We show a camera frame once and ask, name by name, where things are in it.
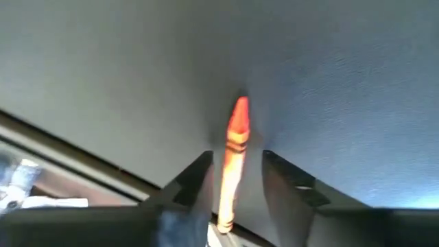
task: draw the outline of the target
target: crayon tip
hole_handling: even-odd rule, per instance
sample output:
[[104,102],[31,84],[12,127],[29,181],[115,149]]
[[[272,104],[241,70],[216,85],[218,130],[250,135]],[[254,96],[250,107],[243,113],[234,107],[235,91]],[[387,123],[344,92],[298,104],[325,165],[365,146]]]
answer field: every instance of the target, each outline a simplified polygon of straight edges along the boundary
[[233,109],[232,117],[228,125],[228,130],[243,134],[250,130],[250,120],[248,118],[248,97],[240,97]]

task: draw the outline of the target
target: orange crayon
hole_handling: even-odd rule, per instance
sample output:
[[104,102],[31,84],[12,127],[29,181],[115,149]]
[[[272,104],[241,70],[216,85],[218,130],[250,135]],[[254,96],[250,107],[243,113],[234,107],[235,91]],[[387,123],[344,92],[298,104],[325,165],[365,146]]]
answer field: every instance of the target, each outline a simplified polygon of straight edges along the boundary
[[220,233],[228,233],[233,227],[235,198],[241,180],[247,140],[250,134],[249,122],[248,98],[240,97],[227,128],[226,154],[222,172],[217,224]]

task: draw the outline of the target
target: crayon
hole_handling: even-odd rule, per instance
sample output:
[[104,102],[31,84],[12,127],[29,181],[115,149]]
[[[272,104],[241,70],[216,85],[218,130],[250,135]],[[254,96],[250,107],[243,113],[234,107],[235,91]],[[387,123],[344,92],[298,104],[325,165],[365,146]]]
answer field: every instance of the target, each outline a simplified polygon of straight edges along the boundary
[[242,176],[249,135],[248,98],[240,97],[237,100],[227,128],[226,153],[222,172],[217,222],[217,229],[223,234],[228,233],[233,227],[235,199]]

